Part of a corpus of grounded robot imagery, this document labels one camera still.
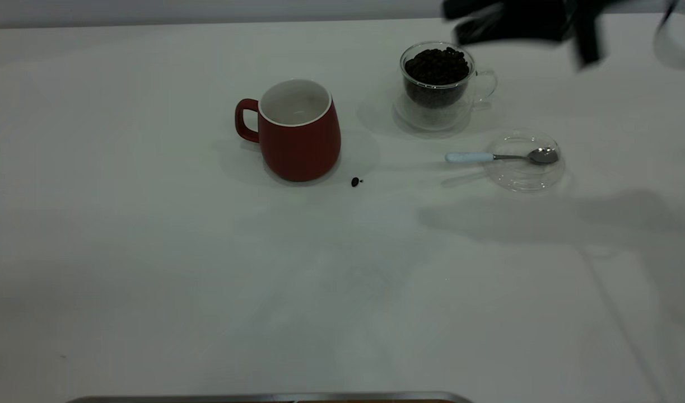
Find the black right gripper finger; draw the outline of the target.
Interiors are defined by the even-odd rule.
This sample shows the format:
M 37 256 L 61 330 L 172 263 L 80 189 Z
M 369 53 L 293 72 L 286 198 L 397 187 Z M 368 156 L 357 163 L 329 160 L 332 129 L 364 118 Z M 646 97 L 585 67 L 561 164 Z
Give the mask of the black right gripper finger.
M 503 7 L 506 1 L 443 1 L 442 17 L 445 20 L 459 20 L 486 11 L 492 7 Z
M 558 44 L 567 36 L 564 3 L 505 3 L 460 20 L 453 30 L 459 44 L 511 40 Z

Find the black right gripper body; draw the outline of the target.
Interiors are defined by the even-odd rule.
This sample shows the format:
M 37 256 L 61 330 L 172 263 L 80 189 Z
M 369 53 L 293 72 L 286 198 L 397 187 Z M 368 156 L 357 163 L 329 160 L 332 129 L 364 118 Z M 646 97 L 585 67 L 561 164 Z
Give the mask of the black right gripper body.
M 598 64 L 602 59 L 597 18 L 606 8 L 624 1 L 565 1 L 567 33 L 574 40 L 580 69 Z

